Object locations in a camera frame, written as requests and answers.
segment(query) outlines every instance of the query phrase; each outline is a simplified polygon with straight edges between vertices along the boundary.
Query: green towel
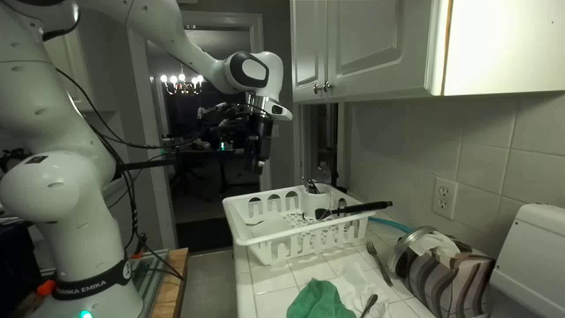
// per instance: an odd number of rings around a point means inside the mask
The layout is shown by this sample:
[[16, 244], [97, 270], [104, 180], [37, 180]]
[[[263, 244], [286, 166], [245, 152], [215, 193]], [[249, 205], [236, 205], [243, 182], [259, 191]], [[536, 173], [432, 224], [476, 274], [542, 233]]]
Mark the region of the green towel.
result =
[[312, 279], [287, 307], [286, 318], [355, 318], [328, 281]]

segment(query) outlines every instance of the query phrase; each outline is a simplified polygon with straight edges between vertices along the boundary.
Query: dish rack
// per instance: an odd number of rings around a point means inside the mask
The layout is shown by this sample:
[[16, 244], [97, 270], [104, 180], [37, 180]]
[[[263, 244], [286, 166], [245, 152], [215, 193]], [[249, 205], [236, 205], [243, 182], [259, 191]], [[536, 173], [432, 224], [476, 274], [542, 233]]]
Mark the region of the dish rack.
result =
[[316, 209], [360, 201], [330, 186], [316, 186], [319, 194], [298, 186], [226, 198], [222, 205], [233, 242], [249, 247], [263, 265], [275, 265], [362, 240], [374, 212], [317, 221]]

